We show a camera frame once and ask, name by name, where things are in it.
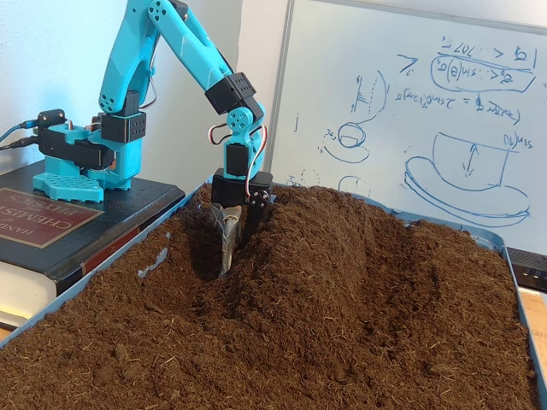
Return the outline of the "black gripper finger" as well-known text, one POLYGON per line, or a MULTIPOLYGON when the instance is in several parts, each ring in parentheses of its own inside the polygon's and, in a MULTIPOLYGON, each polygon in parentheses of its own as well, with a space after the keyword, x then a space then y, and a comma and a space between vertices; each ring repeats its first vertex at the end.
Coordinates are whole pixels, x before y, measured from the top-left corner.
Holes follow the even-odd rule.
POLYGON ((244 222, 244 244, 247 244, 257 232, 262 216, 269 203, 270 193, 268 190, 257 190, 251 193, 250 205, 247 209, 244 222))

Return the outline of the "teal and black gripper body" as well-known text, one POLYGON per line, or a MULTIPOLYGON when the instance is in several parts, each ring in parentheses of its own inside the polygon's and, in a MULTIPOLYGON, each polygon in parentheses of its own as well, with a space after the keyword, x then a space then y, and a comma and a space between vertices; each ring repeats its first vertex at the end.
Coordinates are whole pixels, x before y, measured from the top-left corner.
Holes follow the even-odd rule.
POLYGON ((221 206, 266 206, 270 201, 273 175, 260 170, 268 138, 266 127, 258 127, 248 143, 225 144, 225 164, 212 179, 212 202, 221 206))

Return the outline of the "grey metal shovel gripper finger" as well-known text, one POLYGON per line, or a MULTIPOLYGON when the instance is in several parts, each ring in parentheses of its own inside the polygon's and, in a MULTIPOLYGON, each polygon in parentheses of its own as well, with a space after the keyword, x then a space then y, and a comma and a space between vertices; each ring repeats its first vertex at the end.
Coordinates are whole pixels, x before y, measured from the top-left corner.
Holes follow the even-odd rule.
POLYGON ((242 207, 223 208, 219 203, 211 204, 215 222, 221 229, 221 270, 219 278, 224 278, 232 266, 232 255, 240 239, 240 218, 242 207))

